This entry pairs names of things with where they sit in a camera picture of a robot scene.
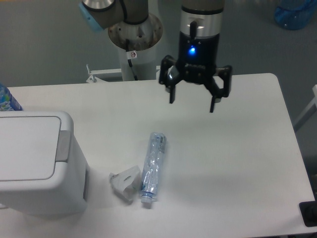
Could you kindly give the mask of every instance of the bottle label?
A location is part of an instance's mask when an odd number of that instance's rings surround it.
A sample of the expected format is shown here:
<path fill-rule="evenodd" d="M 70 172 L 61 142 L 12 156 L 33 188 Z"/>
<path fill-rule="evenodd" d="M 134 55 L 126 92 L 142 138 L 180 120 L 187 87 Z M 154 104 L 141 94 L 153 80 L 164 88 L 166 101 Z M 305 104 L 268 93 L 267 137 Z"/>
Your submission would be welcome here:
<path fill-rule="evenodd" d="M 3 103 L 0 103 L 0 111 L 14 111 L 10 103 L 11 103 L 10 101 L 5 101 Z"/>
<path fill-rule="evenodd" d="M 0 103 L 0 112 L 1 111 L 22 111 L 21 105 L 18 101 L 11 96 L 11 101 L 5 101 Z"/>

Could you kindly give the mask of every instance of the crushed plastic bottle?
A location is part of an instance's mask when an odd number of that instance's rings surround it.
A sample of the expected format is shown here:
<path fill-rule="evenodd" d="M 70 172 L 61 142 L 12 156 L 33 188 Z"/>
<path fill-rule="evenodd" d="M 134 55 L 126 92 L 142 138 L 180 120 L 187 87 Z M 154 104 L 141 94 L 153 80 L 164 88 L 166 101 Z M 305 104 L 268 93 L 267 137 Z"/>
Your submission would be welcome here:
<path fill-rule="evenodd" d="M 21 105 L 12 96 L 9 89 L 0 83 L 0 111 L 22 111 Z"/>
<path fill-rule="evenodd" d="M 165 145 L 166 137 L 163 133 L 151 133 L 142 172 L 142 203 L 151 204 L 156 201 L 159 177 L 165 157 Z"/>
<path fill-rule="evenodd" d="M 317 8 L 317 0 L 281 0 L 274 13 L 276 23 L 288 30 L 304 28 Z"/>

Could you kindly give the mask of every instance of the white plastic piece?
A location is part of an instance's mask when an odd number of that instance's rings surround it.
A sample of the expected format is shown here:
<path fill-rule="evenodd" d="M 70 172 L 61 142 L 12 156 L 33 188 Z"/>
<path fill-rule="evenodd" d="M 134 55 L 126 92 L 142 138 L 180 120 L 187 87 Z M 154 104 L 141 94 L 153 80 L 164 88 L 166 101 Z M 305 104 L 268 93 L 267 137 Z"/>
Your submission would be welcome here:
<path fill-rule="evenodd" d="M 117 175 L 110 173 L 109 181 L 114 192 L 127 201 L 133 201 L 133 194 L 141 187 L 141 170 L 134 166 Z"/>
<path fill-rule="evenodd" d="M 8 208 L 8 207 L 0 203 L 0 209 L 5 209 L 5 208 Z"/>

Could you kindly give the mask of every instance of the blue led light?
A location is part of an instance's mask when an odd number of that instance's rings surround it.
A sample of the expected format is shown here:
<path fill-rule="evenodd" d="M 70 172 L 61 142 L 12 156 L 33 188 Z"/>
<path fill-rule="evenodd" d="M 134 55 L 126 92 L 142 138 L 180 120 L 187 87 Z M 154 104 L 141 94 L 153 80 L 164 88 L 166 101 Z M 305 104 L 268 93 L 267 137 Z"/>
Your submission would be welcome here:
<path fill-rule="evenodd" d="M 195 47 L 192 46 L 192 47 L 189 49 L 188 54 L 190 54 L 191 56 L 194 56 L 194 55 L 196 54 L 196 49 L 195 49 Z"/>

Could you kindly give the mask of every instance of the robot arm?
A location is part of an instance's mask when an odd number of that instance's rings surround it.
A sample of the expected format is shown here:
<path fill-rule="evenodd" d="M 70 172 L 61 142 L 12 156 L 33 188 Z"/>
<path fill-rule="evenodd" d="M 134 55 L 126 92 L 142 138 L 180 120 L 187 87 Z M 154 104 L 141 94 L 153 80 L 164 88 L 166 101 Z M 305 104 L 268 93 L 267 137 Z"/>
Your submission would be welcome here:
<path fill-rule="evenodd" d="M 83 0 L 79 7 L 95 30 L 123 22 L 119 39 L 126 51 L 152 45 L 154 29 L 147 24 L 148 0 Z M 210 91 L 211 113 L 215 103 L 229 96 L 232 67 L 217 68 L 215 64 L 223 7 L 224 0 L 182 0 L 178 59 L 166 56 L 159 76 L 159 83 L 170 93 L 170 103 L 175 100 L 175 87 L 181 80 L 203 84 Z M 223 80 L 223 88 L 216 84 L 215 74 Z"/>
<path fill-rule="evenodd" d="M 141 24 L 149 15 L 148 0 L 83 0 L 79 7 L 94 29 L 96 24 L 106 29 L 121 21 Z"/>
<path fill-rule="evenodd" d="M 229 96 L 232 67 L 217 68 L 215 64 L 223 7 L 224 0 L 182 1 L 178 60 L 166 56 L 159 76 L 159 83 L 170 93 L 170 103 L 181 80 L 203 84 L 210 91 L 211 113 L 215 103 Z M 223 80 L 223 88 L 217 86 L 215 74 Z"/>

